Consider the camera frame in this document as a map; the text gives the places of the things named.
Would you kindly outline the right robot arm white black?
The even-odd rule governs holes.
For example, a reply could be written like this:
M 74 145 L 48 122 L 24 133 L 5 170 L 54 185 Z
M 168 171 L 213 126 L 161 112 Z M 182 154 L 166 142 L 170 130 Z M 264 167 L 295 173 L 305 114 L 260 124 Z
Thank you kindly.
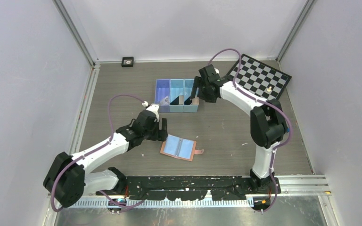
M 278 147 L 283 145 L 282 140 L 288 130 L 280 102 L 261 98 L 226 76 L 221 77 L 213 65 L 199 69 L 191 94 L 207 103 L 216 103 L 219 98 L 227 100 L 248 114 L 251 138 L 256 144 L 250 187 L 256 193 L 263 193 L 275 180 L 275 155 Z

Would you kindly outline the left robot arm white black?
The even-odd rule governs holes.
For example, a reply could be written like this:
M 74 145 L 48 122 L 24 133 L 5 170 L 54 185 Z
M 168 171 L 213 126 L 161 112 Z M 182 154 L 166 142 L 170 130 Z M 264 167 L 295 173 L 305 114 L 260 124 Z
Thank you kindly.
M 164 142 L 168 136 L 166 126 L 166 118 L 159 120 L 159 105 L 152 104 L 128 125 L 119 127 L 100 143 L 73 155 L 59 153 L 43 181 L 43 186 L 51 194 L 51 204 L 58 201 L 62 207 L 67 208 L 86 194 L 100 191 L 122 194 L 127 181 L 120 170 L 110 167 L 95 172 L 95 169 L 141 145 L 144 140 Z

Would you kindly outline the brown leather card holder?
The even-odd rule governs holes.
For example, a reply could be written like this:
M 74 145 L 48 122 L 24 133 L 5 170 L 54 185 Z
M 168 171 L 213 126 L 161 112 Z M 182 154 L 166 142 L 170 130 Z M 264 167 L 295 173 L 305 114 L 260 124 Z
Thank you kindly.
M 204 149 L 197 149 L 196 145 L 196 141 L 168 135 L 162 143 L 160 153 L 180 160 L 193 161 L 195 155 L 204 153 Z

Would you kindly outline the black credit card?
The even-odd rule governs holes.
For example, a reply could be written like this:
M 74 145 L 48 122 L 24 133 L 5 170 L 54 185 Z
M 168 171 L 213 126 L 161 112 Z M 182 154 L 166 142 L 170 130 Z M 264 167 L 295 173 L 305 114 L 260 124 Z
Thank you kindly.
M 184 105 L 192 105 L 192 97 L 189 96 L 184 100 Z

